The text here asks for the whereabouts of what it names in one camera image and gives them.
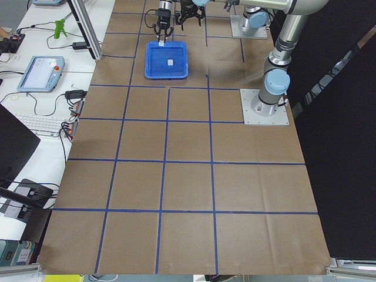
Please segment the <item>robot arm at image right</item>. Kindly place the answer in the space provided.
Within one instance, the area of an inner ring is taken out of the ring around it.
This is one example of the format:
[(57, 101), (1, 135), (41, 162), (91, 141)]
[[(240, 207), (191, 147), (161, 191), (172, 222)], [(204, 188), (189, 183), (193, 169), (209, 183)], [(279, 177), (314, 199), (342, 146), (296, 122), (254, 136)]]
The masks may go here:
[[(174, 32), (174, 24), (183, 26), (190, 18), (196, 18), (198, 22), (206, 17), (205, 6), (208, 1), (178, 1), (180, 9), (172, 10), (173, 1), (160, 1), (159, 7), (154, 9), (157, 16), (156, 23), (149, 26), (157, 37), (158, 43), (162, 46), (166, 39)], [(231, 35), (234, 38), (266, 39), (266, 25), (269, 20), (269, 12), (266, 8), (246, 5), (242, 15), (230, 17)]]

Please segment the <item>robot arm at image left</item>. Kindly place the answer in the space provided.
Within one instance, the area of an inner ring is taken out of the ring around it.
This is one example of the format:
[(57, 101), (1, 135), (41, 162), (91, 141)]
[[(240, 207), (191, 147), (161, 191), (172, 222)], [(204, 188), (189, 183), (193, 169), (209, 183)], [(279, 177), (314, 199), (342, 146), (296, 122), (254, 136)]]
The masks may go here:
[[(206, 17), (207, 1), (179, 1), (180, 10), (172, 12), (173, 1), (160, 1), (155, 10), (157, 21), (151, 28), (157, 39), (167, 39), (174, 31), (170, 24), (174, 16), (176, 25), (182, 26), (189, 18), (197, 18), (200, 22)], [(321, 10), (327, 1), (224, 1), (224, 9), (244, 5), (247, 8), (266, 8), (283, 11), (286, 14), (274, 49), (264, 63), (263, 85), (258, 95), (251, 101), (251, 108), (259, 116), (269, 117), (276, 113), (280, 98), (290, 86), (287, 68), (291, 62), (291, 53), (296, 47), (308, 16)]]

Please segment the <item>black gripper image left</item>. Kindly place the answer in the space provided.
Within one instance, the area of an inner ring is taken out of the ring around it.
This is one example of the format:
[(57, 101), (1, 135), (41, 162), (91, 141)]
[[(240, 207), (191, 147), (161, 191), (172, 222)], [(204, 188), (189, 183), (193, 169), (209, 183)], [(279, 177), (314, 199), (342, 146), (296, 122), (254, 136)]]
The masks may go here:
[[(162, 31), (164, 32), (164, 43), (166, 43), (167, 39), (173, 35), (174, 27), (171, 27), (170, 20), (171, 20), (171, 10), (159, 8), (156, 11), (156, 15), (158, 16), (157, 23), (155, 24), (155, 35), (157, 37), (157, 41), (160, 42), (160, 36)], [(178, 18), (177, 24), (181, 27), (182, 31), (184, 31), (184, 18)]]

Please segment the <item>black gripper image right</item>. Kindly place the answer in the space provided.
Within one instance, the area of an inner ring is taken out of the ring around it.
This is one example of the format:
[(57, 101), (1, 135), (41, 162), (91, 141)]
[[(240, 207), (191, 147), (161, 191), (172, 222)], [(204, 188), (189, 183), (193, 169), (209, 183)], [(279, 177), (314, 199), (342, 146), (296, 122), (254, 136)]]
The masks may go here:
[(205, 18), (205, 8), (197, 6), (192, 0), (178, 1), (180, 10), (175, 10), (175, 23), (177, 24), (178, 18), (197, 18), (199, 26), (202, 25), (202, 19)]

